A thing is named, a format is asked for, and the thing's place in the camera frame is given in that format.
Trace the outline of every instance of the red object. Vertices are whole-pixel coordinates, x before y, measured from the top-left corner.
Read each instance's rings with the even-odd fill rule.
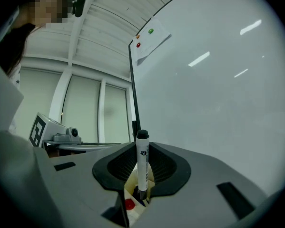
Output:
[[[125,200],[125,207],[127,210],[132,210],[135,207],[135,203],[131,199]]]

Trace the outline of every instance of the whiteboard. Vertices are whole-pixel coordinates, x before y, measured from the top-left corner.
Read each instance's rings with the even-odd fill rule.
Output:
[[[282,188],[285,30],[269,5],[172,0],[154,17],[171,37],[132,60],[141,128],[224,161],[268,195]]]

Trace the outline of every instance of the ceiling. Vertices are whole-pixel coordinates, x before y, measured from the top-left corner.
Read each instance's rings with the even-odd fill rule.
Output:
[[[170,0],[86,0],[80,18],[33,32],[26,57],[81,65],[130,80],[128,45]]]

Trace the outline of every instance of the person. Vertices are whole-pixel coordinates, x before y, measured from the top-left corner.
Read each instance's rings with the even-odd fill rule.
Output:
[[[10,77],[19,69],[27,37],[48,23],[61,23],[71,12],[72,0],[19,0],[15,19],[0,42],[0,66]]]

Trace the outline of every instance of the paper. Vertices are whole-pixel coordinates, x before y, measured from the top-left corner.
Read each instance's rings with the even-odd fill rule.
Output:
[[[133,52],[132,57],[137,65],[139,65],[141,59],[147,57],[152,51],[154,51],[163,41],[165,41],[170,33],[162,26],[160,21],[156,18],[152,18],[147,25],[139,32],[140,37],[133,38]]]

